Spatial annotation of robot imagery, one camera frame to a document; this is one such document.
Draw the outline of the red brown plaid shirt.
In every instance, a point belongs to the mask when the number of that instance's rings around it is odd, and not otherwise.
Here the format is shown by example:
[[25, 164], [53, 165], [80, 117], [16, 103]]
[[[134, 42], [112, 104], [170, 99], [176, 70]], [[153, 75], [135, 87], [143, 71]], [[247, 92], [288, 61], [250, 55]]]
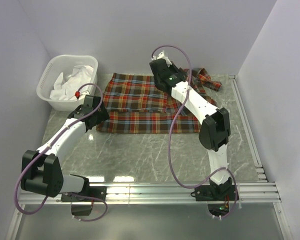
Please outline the red brown plaid shirt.
[[103, 92], [103, 103], [110, 119], [96, 130], [115, 134], [191, 134], [200, 131], [200, 123], [167, 93], [158, 90], [152, 76], [114, 73]]

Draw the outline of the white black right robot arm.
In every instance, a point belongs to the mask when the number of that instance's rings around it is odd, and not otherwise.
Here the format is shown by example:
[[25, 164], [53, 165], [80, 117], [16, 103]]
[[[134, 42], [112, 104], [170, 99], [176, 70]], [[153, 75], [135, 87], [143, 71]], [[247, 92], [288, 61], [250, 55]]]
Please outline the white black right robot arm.
[[169, 94], [199, 121], [199, 141], [207, 150], [211, 174], [209, 184], [195, 186], [197, 201], [234, 200], [235, 186], [228, 171], [227, 146], [231, 135], [230, 115], [205, 100], [189, 84], [187, 74], [163, 58], [149, 63], [158, 90]]

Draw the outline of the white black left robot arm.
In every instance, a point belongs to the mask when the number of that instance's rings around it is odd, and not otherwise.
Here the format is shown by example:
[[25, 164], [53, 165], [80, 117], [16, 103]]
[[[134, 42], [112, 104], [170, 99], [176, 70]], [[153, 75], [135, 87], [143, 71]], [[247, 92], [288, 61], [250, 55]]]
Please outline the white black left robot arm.
[[61, 129], [47, 143], [24, 153], [21, 189], [48, 197], [73, 192], [79, 201], [86, 201], [91, 195], [88, 179], [63, 174], [61, 162], [79, 138], [109, 118], [102, 98], [86, 95], [83, 104], [68, 115]]

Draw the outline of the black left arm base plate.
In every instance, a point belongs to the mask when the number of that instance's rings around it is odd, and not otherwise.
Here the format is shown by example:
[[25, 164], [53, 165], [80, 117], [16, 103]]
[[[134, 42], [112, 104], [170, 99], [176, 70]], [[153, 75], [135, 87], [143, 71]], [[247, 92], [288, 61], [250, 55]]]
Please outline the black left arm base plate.
[[75, 203], [75, 202], [94, 202], [95, 198], [105, 200], [107, 195], [106, 186], [89, 186], [82, 192], [68, 192], [61, 195], [61, 202]]

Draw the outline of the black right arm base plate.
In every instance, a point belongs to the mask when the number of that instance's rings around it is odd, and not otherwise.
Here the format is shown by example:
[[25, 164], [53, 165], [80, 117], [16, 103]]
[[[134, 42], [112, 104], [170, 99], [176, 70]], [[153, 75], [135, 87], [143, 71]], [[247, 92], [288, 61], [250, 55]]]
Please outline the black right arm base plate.
[[235, 190], [234, 185], [201, 185], [194, 189], [190, 194], [197, 202], [211, 202], [211, 201], [234, 201], [239, 199], [239, 194]]

